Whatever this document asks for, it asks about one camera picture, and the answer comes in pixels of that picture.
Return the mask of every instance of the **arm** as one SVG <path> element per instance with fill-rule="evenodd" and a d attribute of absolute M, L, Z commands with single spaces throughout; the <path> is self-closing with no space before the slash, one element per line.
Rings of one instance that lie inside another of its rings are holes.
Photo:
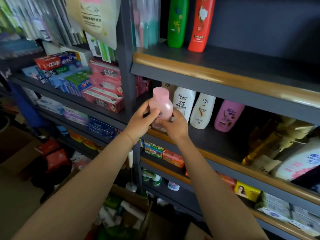
<path fill-rule="evenodd" d="M 268 239 L 248 208 L 222 181 L 194 146 L 188 124 L 174 108 L 174 122 L 156 120 L 182 153 L 194 192 L 214 239 Z"/>
<path fill-rule="evenodd" d="M 89 165 L 45 202 L 15 234 L 20 239 L 84 239 L 129 151 L 149 129 L 159 110 L 143 118 L 146 101 L 126 129 Z"/>

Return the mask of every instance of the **plastic bag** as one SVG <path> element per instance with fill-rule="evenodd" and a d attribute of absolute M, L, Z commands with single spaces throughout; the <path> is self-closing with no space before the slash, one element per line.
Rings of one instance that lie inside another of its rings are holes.
<path fill-rule="evenodd" d="M 116 26 L 121 0 L 66 0 L 68 16 L 97 40 L 117 48 Z"/>

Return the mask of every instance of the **orange soap box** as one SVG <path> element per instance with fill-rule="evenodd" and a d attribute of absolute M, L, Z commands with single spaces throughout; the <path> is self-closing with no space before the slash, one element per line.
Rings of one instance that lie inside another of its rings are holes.
<path fill-rule="evenodd" d="M 179 168 L 184 167 L 184 161 L 183 161 L 182 156 L 180 156 L 174 152 L 171 152 L 169 150 L 163 151 L 162 159 L 179 167 Z"/>

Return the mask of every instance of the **forearm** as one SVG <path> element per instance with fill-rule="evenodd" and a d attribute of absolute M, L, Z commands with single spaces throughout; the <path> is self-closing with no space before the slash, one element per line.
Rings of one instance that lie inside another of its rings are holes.
<path fill-rule="evenodd" d="M 132 140 L 121 133 L 54 194 L 13 239 L 83 239 L 121 169 Z"/>
<path fill-rule="evenodd" d="M 246 205 L 211 168 L 190 138 L 179 141 L 178 148 L 213 238 L 268 239 Z"/>

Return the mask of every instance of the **wooden shelf edge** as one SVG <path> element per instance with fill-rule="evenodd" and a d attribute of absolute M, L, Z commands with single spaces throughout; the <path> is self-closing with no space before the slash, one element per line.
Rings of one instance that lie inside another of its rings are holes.
<path fill-rule="evenodd" d="M 171 144 L 174 144 L 174 142 L 170 139 L 170 137 L 162 132 L 156 131 L 154 129 L 149 129 L 147 131 L 147 133 L 151 136 L 157 137 L 157 138 L 162 139 L 164 141 L 167 141 Z M 241 165 L 241 164 L 233 162 L 233 161 L 229 161 L 225 158 L 219 157 L 219 156 L 212 154 L 210 152 L 207 152 L 205 150 L 202 150 L 199 148 L 198 148 L 198 150 L 202 154 L 203 157 L 205 157 L 211 161 L 214 161 L 214 162 L 219 163 L 221 165 L 224 165 L 228 168 L 231 168 L 235 171 L 238 171 L 240 173 L 243 173 L 245 175 L 253 177 L 254 179 L 257 179 L 257 180 L 262 181 L 266 184 L 272 185 L 278 189 L 281 189 L 283 191 L 286 191 L 288 193 L 296 195 L 296 196 L 298 196 L 302 199 L 305 199 L 307 201 L 310 201 L 314 204 L 320 205 L 320 196 L 316 196 L 316 195 L 309 193 L 307 191 L 304 191 L 300 188 L 294 187 L 280 178 L 276 179 L 276 178 L 270 177 L 270 176 L 265 175 L 263 173 L 260 173 L 258 171 L 254 171 L 254 170 L 250 169 L 249 167 L 246 167 L 244 165 Z"/>
<path fill-rule="evenodd" d="M 254 210 L 254 209 L 250 209 L 249 211 L 253 214 L 253 216 L 255 218 L 258 218 L 286 233 L 289 233 L 290 235 L 293 235 L 301 240 L 315 240 L 316 238 L 306 234 L 305 232 L 303 232 L 302 230 L 300 230 L 299 228 L 291 225 L 290 223 L 286 223 L 286 222 L 282 222 L 278 219 L 272 218 L 270 216 L 267 216 L 265 214 L 263 214 L 260 211 Z"/>
<path fill-rule="evenodd" d="M 158 169 L 158 170 L 160 170 L 160 171 L 162 171 L 162 172 L 164 172 L 166 174 L 169 174 L 172 177 L 175 177 L 178 180 L 181 180 L 184 183 L 187 183 L 187 184 L 191 185 L 191 180 L 190 179 L 188 179 L 188 178 L 186 178 L 186 177 L 184 177 L 184 176 L 182 176 L 182 175 L 180 175 L 178 173 L 175 173 L 175 172 L 173 172 L 173 171 L 171 171 L 171 170 L 169 170 L 169 169 L 167 169 L 167 168 L 165 168 L 165 167 L 163 167 L 163 166 L 161 166 L 161 165 L 159 165 L 159 164 L 157 164 L 157 163 L 155 163 L 153 161 L 150 161 L 150 160 L 148 160 L 148 159 L 146 159 L 144 157 L 141 157 L 141 161 L 145 162 L 146 164 L 150 165 L 151 167 L 154 167 L 154 168 L 156 168 L 156 169 Z"/>
<path fill-rule="evenodd" d="M 152 167 L 154 167 L 154 168 L 156 168 L 166 174 L 169 174 L 169 175 L 191 185 L 190 179 L 185 178 L 185 177 L 181 176 L 180 174 L 177 174 L 177 173 L 175 173 L 175 172 L 173 172 L 173 171 L 171 171 L 171 170 L 169 170 L 169 169 L 167 169 L 167 168 L 165 168 L 165 167 L 163 167 L 153 161 L 150 161 L 144 157 L 141 157 L 141 161 L 147 163 L 148 165 L 150 165 L 150 166 L 152 166 Z M 258 218 L 258 219 L 260 219 L 260 220 L 262 220 L 272 226 L 275 226 L 276 228 L 279 228 L 280 230 L 287 232 L 290 235 L 293 235 L 301 240 L 315 240 L 314 237 L 307 235 L 302 230 L 299 230 L 297 227 L 292 226 L 289 223 L 285 223 L 285 222 L 279 221 L 277 219 L 274 219 L 274 218 L 267 216 L 257 210 L 254 210 L 251 208 L 248 208 L 248 209 L 255 218 Z"/>
<path fill-rule="evenodd" d="M 291 102 L 302 101 L 316 108 L 320 107 L 320 93 L 298 87 L 291 87 L 279 83 L 259 80 L 251 77 L 235 75 L 198 65 L 183 63 L 175 60 L 161 58 L 143 53 L 143 49 L 137 49 L 133 53 L 133 62 L 170 72 L 192 76 L 213 83 L 223 84 L 242 90 L 264 94 Z"/>

